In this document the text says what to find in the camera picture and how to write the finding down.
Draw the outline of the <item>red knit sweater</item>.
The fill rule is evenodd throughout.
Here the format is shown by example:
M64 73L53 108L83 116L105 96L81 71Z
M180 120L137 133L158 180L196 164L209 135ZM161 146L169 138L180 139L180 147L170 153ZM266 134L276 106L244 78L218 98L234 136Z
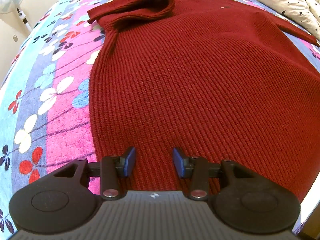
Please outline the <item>red knit sweater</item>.
M137 151L128 187L178 190L172 150L232 159L304 199L319 173L317 40L234 0L114 0L89 77L97 159Z

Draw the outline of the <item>floral fleece bed blanket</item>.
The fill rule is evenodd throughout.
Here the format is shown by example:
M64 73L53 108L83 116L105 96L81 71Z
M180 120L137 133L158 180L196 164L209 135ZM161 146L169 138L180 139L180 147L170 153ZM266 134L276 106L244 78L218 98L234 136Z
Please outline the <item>floral fleece bed blanket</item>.
M235 0L285 19L258 0ZM68 162L96 161L88 116L89 72L104 40L87 10L108 0L60 0L45 14L21 47L1 88L1 239L17 235L9 215L12 195ZM174 208L182 222L187 199L178 192L134 192L124 211L134 222L157 228ZM187 215L194 211L189 208Z

